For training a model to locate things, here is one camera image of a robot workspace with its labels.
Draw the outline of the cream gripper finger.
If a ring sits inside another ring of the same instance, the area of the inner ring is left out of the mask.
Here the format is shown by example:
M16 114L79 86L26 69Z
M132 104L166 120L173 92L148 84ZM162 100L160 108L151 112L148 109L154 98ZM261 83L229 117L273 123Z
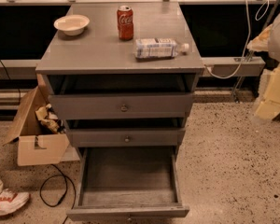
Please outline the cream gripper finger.
M280 64L264 69L259 80L259 96L252 106L251 120L257 124L272 121L280 114Z

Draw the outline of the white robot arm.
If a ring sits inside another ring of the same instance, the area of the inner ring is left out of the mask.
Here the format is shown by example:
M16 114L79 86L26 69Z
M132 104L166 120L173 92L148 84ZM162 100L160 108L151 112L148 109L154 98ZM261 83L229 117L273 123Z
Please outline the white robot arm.
M272 24L248 43L247 48L249 51L267 51L269 57L278 62L274 70L263 70L253 113L256 119L273 120L280 114L280 13Z

